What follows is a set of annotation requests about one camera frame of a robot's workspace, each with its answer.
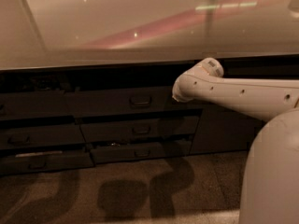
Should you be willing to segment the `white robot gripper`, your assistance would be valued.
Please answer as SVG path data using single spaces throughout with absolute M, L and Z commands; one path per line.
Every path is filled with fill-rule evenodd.
M 188 103 L 192 100 L 192 86 L 189 81 L 178 78 L 172 88 L 172 98 L 177 102 Z

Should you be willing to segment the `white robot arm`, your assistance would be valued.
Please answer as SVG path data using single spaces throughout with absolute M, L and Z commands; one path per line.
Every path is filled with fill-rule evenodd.
M 249 151 L 239 224 L 299 224 L 298 82 L 223 75 L 205 58 L 174 83 L 175 100 L 206 103 L 194 151 Z

